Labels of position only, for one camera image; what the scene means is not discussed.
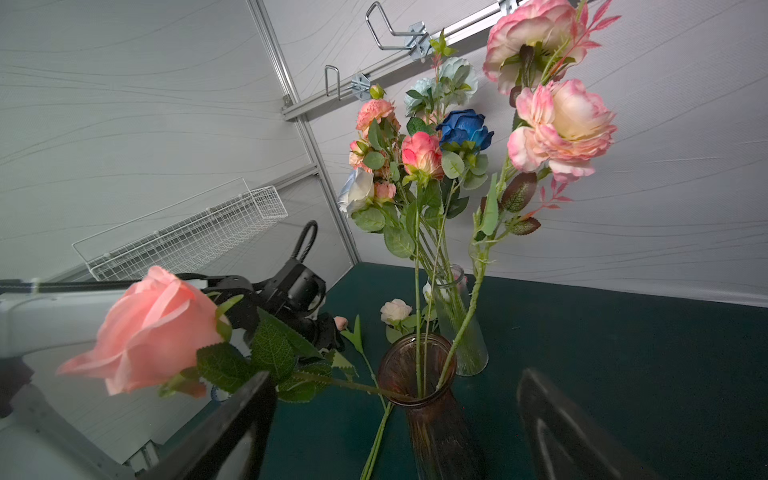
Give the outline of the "pale blue flower stem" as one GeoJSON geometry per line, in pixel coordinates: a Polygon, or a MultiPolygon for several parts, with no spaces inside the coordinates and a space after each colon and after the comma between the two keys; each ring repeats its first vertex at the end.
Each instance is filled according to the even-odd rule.
{"type": "Polygon", "coordinates": [[[429,44],[433,73],[406,92],[406,113],[408,117],[439,123],[450,107],[469,102],[479,88],[479,79],[467,59],[455,56],[457,49],[448,45],[443,31],[429,44]]]}

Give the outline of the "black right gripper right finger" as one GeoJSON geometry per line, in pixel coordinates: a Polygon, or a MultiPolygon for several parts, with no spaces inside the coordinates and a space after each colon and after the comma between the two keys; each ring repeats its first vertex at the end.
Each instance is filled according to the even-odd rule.
{"type": "Polygon", "coordinates": [[[542,372],[523,371],[518,411],[538,479],[658,479],[542,372]]]}

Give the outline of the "red ribbed glass vase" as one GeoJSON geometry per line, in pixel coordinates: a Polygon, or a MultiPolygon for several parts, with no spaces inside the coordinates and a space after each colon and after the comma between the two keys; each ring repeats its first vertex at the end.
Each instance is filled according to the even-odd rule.
{"type": "Polygon", "coordinates": [[[377,372],[387,398],[404,409],[419,479],[484,479],[483,453],[451,387],[456,360],[451,343],[414,334],[392,344],[377,372]]]}

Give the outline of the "large light pink rose stem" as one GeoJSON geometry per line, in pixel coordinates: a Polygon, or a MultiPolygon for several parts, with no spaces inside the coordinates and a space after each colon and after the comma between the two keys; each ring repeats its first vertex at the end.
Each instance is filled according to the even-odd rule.
{"type": "Polygon", "coordinates": [[[93,348],[57,372],[101,379],[111,395],[157,387],[163,395],[201,397],[208,386],[234,394],[266,371],[279,399],[288,403],[307,403],[331,385],[387,396],[351,377],[334,377],[336,369],[349,373],[350,363],[335,363],[332,348],[314,346],[263,309],[257,311],[250,352],[242,353],[232,342],[231,312],[243,299],[217,305],[211,295],[153,266],[110,308],[93,348]]]}

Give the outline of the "white rose stem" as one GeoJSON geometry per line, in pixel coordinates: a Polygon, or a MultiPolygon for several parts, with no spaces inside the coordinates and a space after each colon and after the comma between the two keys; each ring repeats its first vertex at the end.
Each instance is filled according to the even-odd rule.
{"type": "Polygon", "coordinates": [[[374,205],[374,176],[365,170],[354,170],[338,196],[339,210],[359,229],[368,233],[381,232],[384,214],[374,205]]]}

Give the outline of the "peach multi-bloom rose stem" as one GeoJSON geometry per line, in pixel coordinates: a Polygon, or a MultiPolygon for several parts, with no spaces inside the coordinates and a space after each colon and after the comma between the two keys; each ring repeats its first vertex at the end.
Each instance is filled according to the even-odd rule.
{"type": "Polygon", "coordinates": [[[349,164],[355,171],[372,175],[373,198],[379,203],[392,202],[396,186],[391,172],[391,158],[364,140],[350,143],[349,164]]]}

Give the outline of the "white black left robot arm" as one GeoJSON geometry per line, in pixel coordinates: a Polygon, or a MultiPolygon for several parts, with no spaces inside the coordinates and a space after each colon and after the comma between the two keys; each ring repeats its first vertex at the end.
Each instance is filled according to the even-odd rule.
{"type": "Polygon", "coordinates": [[[325,282],[303,264],[317,230],[316,221],[308,222],[283,268],[256,283],[236,275],[174,275],[160,266],[137,281],[2,281],[2,417],[17,415],[27,424],[39,419],[93,474],[133,478],[133,470],[81,435],[32,388],[24,355],[93,341],[90,351],[59,370],[102,379],[108,393],[117,395],[180,380],[185,368],[196,366],[199,349],[229,342],[234,329],[252,336],[266,314],[319,350],[340,350],[338,324],[317,313],[325,282]]]}

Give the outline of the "dark blue rose stem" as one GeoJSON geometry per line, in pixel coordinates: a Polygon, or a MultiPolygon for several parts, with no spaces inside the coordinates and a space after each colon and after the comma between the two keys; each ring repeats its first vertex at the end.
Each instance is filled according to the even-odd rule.
{"type": "MultiPolygon", "coordinates": [[[[438,130],[441,133],[441,149],[461,156],[467,167],[465,178],[478,180],[479,176],[473,172],[473,168],[477,163],[482,166],[488,164],[481,152],[490,146],[494,135],[485,126],[485,116],[473,109],[454,110],[438,125],[438,130]]],[[[441,182],[442,204],[447,213],[438,220],[440,227],[444,227],[448,220],[466,209],[469,199],[460,195],[461,189],[458,180],[444,178],[441,182]]],[[[437,239],[439,266],[434,275],[436,279],[424,287],[423,294],[429,299],[433,291],[437,292],[435,309],[440,334],[454,341],[470,310],[473,297],[464,270],[450,261],[446,234],[439,232],[437,239]]],[[[475,317],[468,322],[454,357],[458,376],[472,377],[486,368],[489,355],[481,326],[475,317]]]]}

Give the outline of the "pink rose stem with bud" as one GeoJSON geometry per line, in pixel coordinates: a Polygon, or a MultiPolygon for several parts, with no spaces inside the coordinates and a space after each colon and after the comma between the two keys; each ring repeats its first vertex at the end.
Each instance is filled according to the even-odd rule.
{"type": "Polygon", "coordinates": [[[490,29],[483,72],[514,110],[502,170],[491,177],[473,215],[469,243],[474,287],[469,312],[452,341],[447,361],[474,317],[491,249],[509,236],[535,232],[540,223],[527,208],[538,195],[542,210],[565,202],[563,190],[594,174],[593,159],[606,154],[617,130],[615,114],[600,95],[567,70],[598,48],[592,34],[618,21],[603,2],[528,1],[490,29]]]}

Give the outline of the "cream rose stem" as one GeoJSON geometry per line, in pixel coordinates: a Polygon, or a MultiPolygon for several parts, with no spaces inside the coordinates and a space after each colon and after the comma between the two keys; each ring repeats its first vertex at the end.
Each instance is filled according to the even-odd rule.
{"type": "MultiPolygon", "coordinates": [[[[412,307],[401,299],[393,299],[386,302],[380,309],[381,321],[385,324],[386,338],[390,343],[394,343],[401,337],[409,334],[414,328],[414,317],[411,315],[412,307]]],[[[376,435],[374,437],[370,452],[362,469],[360,478],[369,480],[374,472],[376,461],[378,459],[384,432],[393,411],[393,404],[389,401],[383,403],[383,415],[380,420],[376,435]]]]}

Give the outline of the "deep pink red rose stem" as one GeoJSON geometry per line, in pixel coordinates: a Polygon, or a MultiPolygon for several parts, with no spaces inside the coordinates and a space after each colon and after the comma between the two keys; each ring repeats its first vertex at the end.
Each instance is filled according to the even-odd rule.
{"type": "Polygon", "coordinates": [[[420,233],[420,217],[422,211],[422,189],[429,185],[429,182],[441,172],[439,154],[439,140],[433,135],[430,135],[424,131],[418,131],[407,137],[402,145],[402,159],[405,166],[405,170],[408,175],[403,180],[403,185],[413,184],[415,187],[414,201],[414,213],[413,213],[413,226],[407,227],[407,232],[413,234],[414,239],[414,287],[416,295],[416,327],[415,327],[415,342],[416,342],[416,356],[415,356],[415,372],[416,372],[416,386],[417,396],[423,398],[425,396],[425,387],[423,385],[424,374],[424,360],[423,360],[423,347],[425,344],[424,335],[422,332],[422,318],[421,318],[421,282],[420,282],[420,261],[421,261],[421,233],[420,233]]]}

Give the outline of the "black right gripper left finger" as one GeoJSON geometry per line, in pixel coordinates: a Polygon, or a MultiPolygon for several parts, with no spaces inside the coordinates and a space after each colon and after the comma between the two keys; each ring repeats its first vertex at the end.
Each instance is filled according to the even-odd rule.
{"type": "Polygon", "coordinates": [[[235,479],[260,476],[277,406],[275,384],[256,373],[142,479],[235,479]]]}

